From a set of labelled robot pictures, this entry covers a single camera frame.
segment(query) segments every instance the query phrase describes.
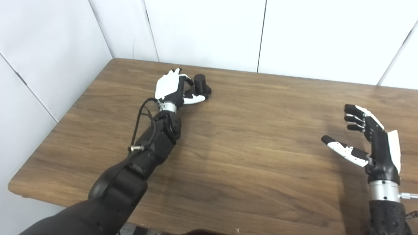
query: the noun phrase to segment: palm of robotic hand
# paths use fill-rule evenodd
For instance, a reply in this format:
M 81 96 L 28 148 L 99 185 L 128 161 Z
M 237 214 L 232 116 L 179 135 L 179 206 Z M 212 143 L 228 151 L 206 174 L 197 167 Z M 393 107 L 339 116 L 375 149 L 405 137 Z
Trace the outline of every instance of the palm of robotic hand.
M 385 127 L 367 109 L 357 105 L 345 105 L 344 119 L 350 124 L 348 130 L 357 130 L 364 134 L 372 145 L 369 154 L 355 147 L 338 142 L 324 135 L 321 140 L 332 150 L 352 163 L 363 166 L 369 175 L 368 181 L 390 180 L 400 184 L 400 146 L 398 131 L 385 131 Z

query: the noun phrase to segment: black cable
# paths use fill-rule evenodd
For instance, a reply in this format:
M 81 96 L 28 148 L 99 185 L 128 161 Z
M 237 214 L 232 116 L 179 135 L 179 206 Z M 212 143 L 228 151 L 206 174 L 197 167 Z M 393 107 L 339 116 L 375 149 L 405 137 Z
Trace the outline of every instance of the black cable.
M 148 115 L 148 117 L 151 120 L 151 123 L 153 124 L 153 133 L 151 135 L 151 138 L 148 140 L 146 146 L 144 146 L 144 147 L 148 147 L 151 144 L 151 142 L 154 141 L 155 134 L 157 133 L 157 124 L 155 123 L 154 117 L 151 115 L 151 111 L 146 106 L 145 106 L 145 109 L 148 112 L 146 115 Z
M 134 145 L 135 138 L 136 138 L 136 132 L 138 131 L 139 119 L 140 119 L 140 117 L 141 117 L 141 115 L 142 115 L 142 110 L 144 109 L 145 105 L 146 105 L 148 102 L 150 102 L 150 101 L 154 101 L 155 103 L 156 103 L 156 102 L 158 102 L 158 100 L 157 100 L 156 98 L 151 98 L 151 97 L 150 97 L 150 98 L 146 99 L 146 100 L 144 101 L 144 103 L 142 103 L 142 105 L 141 105 L 141 107 L 139 108 L 139 111 L 138 111 L 138 117 L 136 118 L 135 129 L 134 129 L 134 131 L 133 131 L 133 135 L 132 135 L 132 140 L 131 140 L 131 145 L 130 145 L 130 146 L 133 146 L 133 145 Z M 155 136 L 155 132 L 156 132 L 156 126 L 155 126 L 155 120 L 154 120 L 154 118 L 151 118 L 151 121 L 152 121 L 152 123 L 153 123 L 153 125 L 154 125 L 154 131 L 153 131 L 153 136 L 152 136 L 152 138 L 148 141 L 148 144 L 150 144 L 150 143 L 151 143 L 152 139 L 153 139 L 153 138 L 154 138 L 154 136 Z
M 416 211 L 416 210 L 406 214 L 407 219 L 413 219 L 413 218 L 417 218 L 417 217 L 418 217 L 418 211 Z

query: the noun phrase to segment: cable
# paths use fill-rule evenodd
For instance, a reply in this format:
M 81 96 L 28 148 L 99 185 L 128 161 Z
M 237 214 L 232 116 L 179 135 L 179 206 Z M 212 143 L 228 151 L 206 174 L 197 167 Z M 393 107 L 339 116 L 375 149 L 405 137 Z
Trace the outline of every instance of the cable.
M 407 219 L 413 219 L 413 218 L 416 218 L 416 217 L 418 217 L 418 211 L 416 211 L 416 210 L 406 214 Z
M 134 145 L 135 138 L 136 138 L 136 132 L 138 131 L 139 119 L 140 119 L 141 115 L 143 115 L 142 110 L 144 109 L 145 105 L 146 105 L 148 102 L 150 102 L 150 101 L 154 101 L 155 103 L 156 103 L 156 102 L 158 102 L 158 100 L 157 100 L 156 98 L 152 98 L 152 97 L 150 97 L 150 98 L 146 99 L 146 100 L 144 101 L 144 103 L 142 103 L 142 105 L 141 105 L 141 107 L 139 108 L 139 111 L 138 111 L 138 117 L 136 118 L 135 129 L 134 129 L 134 131 L 133 131 L 133 135 L 132 135 L 132 140 L 131 140 L 131 145 L 130 145 L 130 146 L 133 146 L 133 145 Z M 148 109 L 148 108 L 146 108 L 146 107 L 145 107 L 145 109 L 148 111 L 148 113 L 147 113 L 146 115 L 150 116 L 150 114 L 151 114 L 151 113 L 150 113 L 149 109 Z M 157 127 L 156 127 L 156 124 L 155 124 L 155 120 L 154 120 L 154 118 L 152 118 L 152 116 L 151 116 L 151 117 L 150 117 L 150 119 L 151 119 L 151 122 L 153 123 L 154 130 L 153 130 L 153 134 L 152 134 L 152 136 L 151 136 L 151 139 L 150 139 L 150 140 L 148 140 L 147 145 L 149 145 L 149 144 L 152 142 L 152 140 L 154 139 L 155 133 L 156 133 L 156 131 L 157 131 L 157 130 L 156 130 L 156 129 L 157 129 Z

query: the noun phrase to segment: black robotic arm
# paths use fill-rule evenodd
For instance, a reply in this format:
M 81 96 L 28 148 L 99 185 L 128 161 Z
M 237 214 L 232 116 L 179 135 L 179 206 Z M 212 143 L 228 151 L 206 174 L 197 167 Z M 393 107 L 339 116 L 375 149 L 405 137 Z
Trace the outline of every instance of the black robotic arm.
M 147 180 L 161 165 L 181 136 L 181 119 L 177 108 L 207 99 L 211 93 L 204 75 L 195 76 L 195 84 L 181 69 L 168 72 L 157 82 L 155 101 L 160 112 L 152 125 L 128 148 L 122 162 L 108 168 L 90 190 L 88 200 L 72 205 L 58 214 L 38 221 L 20 235 L 115 235 L 147 191 Z M 192 88 L 184 94 L 184 82 Z

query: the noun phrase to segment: robot forearm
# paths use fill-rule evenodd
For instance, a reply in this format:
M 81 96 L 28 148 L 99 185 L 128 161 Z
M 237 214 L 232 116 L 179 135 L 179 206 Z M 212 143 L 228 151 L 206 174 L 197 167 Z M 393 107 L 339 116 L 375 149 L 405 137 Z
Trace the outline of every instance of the robot forearm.
M 146 180 L 162 164 L 180 138 L 181 120 L 172 111 L 160 111 L 122 162 L 108 168 L 98 178 L 89 199 L 43 219 L 21 235 L 115 235 L 126 223 L 147 190 Z

